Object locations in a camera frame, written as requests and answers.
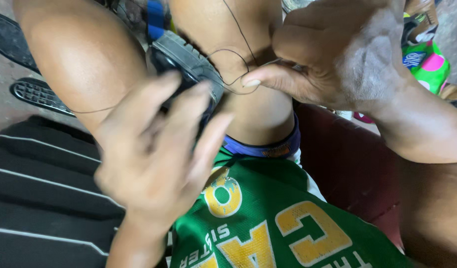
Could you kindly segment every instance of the white stripe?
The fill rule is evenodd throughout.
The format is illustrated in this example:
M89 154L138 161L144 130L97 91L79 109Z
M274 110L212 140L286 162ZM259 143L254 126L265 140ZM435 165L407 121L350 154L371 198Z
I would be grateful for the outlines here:
M9 229L4 229L4 228L0 228L0 233L10 234L10 235L28 236L28 237L33 237L33 238L41 238L41 239L46 239L46 240L61 241L61 242L66 242L66 243L74 243L74 244L79 244L79 245L90 246L90 247L94 248L101 255L109 256L109 253L102 251L95 244L88 242L88 241L74 240L74 239L68 239L68 238L62 238L62 237L58 237L58 236L50 236L50 235L44 235L44 234L34 234L34 233L28 233L28 232L14 231L14 230L9 230Z
M67 153L70 153L70 154L73 154L73 155L78 155L78 156L84 157L86 159L93 160L95 162L101 163L101 161L98 160L98 159L94 159L94 158L86 156L86 155L75 153L73 151L70 151L70 150L67 150L67 149L63 149L61 147L58 147L58 146L55 146L55 145L52 145L52 144L49 144L49 143L44 143L44 142L41 142L39 140L35 140L35 139L31 139L31 138L12 137L12 136L2 135L2 134L0 134L0 137L8 138L8 139L14 139L14 140L21 140L21 141L29 141L29 142L40 143L40 144L43 144L43 145L46 145L46 146L49 146L49 147L52 147L52 148L55 148L55 149L59 149L59 150L62 150L64 152L67 152Z
M83 190L83 189L80 189L80 188L76 188L76 187L73 187L73 186L69 186L69 185L65 185L65 184L61 184L61 183L57 183L57 182L53 182L53 181L49 181L49 180L40 179L40 178L37 178L37 177L33 177L33 176L29 176L29 175L13 172L13 171L6 170L6 169L1 169L0 168L0 172L11 174L11 175L15 175L15 176L20 176L20 177L27 178L27 179L32 179L32 180L35 180L35 181L38 181L38 182L48 183L48 184L55 185L55 186L64 187L66 189L82 192L82 193L93 195L93 196L100 197L100 198L105 198L105 199L111 201L111 203L117 205L118 207L124 208L122 205L118 204L112 198L110 198L108 196L105 196L105 195L102 195L102 194L97 194L97 193L86 191L86 190Z

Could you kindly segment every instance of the green shirt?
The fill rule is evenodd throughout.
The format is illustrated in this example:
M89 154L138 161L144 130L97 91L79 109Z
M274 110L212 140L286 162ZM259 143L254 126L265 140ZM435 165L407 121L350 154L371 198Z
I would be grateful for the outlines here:
M375 226L307 192L293 161L222 148L209 182L174 223L173 268L412 267Z

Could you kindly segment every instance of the leg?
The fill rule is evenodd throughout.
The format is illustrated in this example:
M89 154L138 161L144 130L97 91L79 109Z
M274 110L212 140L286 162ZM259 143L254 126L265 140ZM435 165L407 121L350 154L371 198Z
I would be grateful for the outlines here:
M14 11L41 73L74 111L112 107L148 76L141 45L92 0L14 0ZM95 134L109 112L75 115Z
M263 64L261 54L270 51L271 33L275 27L282 25L281 2L225 1L236 17L251 52L223 0L170 0L170 8L180 33L192 40L204 54L230 49L249 63ZM246 66L235 53L216 52L210 60L225 82L232 82L246 72ZM242 88L240 81L230 88L240 93L255 89ZM262 86L252 94L231 94L226 106L236 113L227 134L242 143L267 145L281 141L291 133L295 124L291 97Z

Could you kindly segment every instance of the blue shorts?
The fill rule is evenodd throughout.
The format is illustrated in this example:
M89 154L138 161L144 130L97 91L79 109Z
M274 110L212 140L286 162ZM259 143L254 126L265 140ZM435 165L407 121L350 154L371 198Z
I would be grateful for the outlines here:
M223 147L236 155L250 155L255 157L287 158L299 149L301 133L299 132L298 117L295 114L295 127L290 135L280 142L270 145L254 146L238 142L230 136L225 136Z

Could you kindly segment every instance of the hand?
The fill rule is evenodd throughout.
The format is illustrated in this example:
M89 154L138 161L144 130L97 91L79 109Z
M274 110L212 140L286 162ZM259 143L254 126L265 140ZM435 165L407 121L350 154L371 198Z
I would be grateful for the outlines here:
M278 57L302 71L271 64L245 75L305 103L368 113L395 95L402 76L403 0L317 0L290 12L273 36Z
M231 114L215 116L193 150L210 84L202 82L183 92L168 115L161 116L160 105L180 81L180 75L171 72L144 82L99 128L104 151L95 174L98 185L126 206L132 223L142 222L161 235L199 196L232 120Z

